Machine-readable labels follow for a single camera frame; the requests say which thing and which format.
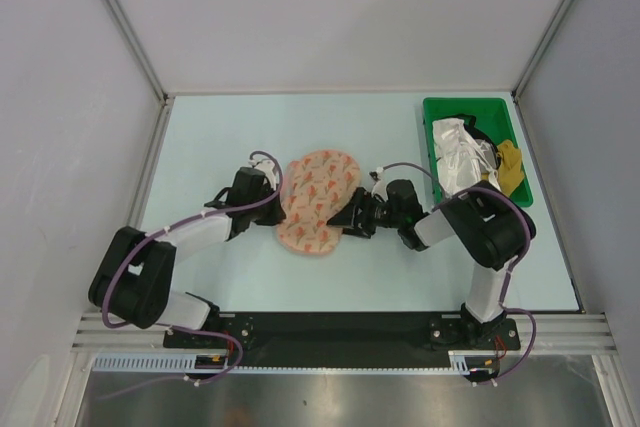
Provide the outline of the pink floral mesh laundry bag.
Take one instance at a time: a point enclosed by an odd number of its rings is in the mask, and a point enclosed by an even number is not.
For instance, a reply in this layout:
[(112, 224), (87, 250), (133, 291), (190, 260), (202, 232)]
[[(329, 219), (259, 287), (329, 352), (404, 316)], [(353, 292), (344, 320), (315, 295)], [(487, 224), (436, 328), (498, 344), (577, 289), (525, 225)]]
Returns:
[(354, 157), (338, 150), (317, 150), (291, 162), (281, 192), (286, 217), (276, 228), (280, 244), (301, 255), (332, 253), (342, 230), (328, 221), (347, 206), (361, 178)]

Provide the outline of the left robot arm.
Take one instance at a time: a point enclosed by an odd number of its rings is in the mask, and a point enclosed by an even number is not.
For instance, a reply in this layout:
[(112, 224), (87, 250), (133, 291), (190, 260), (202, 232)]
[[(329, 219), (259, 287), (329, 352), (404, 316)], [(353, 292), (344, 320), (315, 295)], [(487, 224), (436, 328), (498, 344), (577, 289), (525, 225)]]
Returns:
[(276, 226), (285, 214), (280, 204), (281, 168), (269, 159), (240, 168), (195, 215), (154, 233), (120, 228), (104, 254), (88, 292), (111, 329), (154, 325), (186, 329), (197, 345), (214, 344), (221, 334), (215, 306), (194, 294), (172, 289), (175, 267), (213, 245), (226, 243), (251, 225)]

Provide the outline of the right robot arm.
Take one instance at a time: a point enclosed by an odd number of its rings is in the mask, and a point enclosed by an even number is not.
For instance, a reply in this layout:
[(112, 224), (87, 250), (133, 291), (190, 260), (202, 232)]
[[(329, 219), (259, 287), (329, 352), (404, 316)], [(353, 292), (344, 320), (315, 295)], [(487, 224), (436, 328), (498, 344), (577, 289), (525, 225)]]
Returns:
[(536, 235), (533, 220), (486, 181), (423, 209), (411, 181), (398, 179), (383, 195), (359, 187), (346, 207), (327, 222), (343, 233), (371, 238), (379, 228), (394, 229), (403, 244), (417, 252), (455, 237), (474, 261), (472, 285), (460, 318), (451, 327), (437, 320), (430, 326), (435, 344), (461, 343), (484, 348), (507, 320), (507, 278)]

